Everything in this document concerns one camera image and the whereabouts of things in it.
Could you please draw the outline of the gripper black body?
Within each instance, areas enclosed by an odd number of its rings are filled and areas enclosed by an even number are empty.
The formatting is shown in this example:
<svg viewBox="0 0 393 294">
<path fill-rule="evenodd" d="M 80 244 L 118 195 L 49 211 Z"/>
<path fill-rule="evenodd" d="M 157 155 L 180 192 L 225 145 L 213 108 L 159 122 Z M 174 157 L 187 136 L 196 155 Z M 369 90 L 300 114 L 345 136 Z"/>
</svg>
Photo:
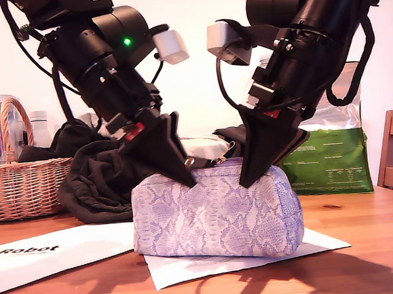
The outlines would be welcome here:
<svg viewBox="0 0 393 294">
<path fill-rule="evenodd" d="M 105 128 L 125 151 L 166 146 L 159 90 L 129 65 L 110 58 L 95 62 L 82 76 L 83 100 L 106 121 Z"/>
<path fill-rule="evenodd" d="M 335 81 L 343 62 L 341 33 L 295 29 L 267 40 L 279 43 L 266 68 L 257 68 L 249 94 L 253 108 L 241 109 L 248 138 L 302 134 L 302 121 L 316 111 L 325 84 Z"/>
</svg>

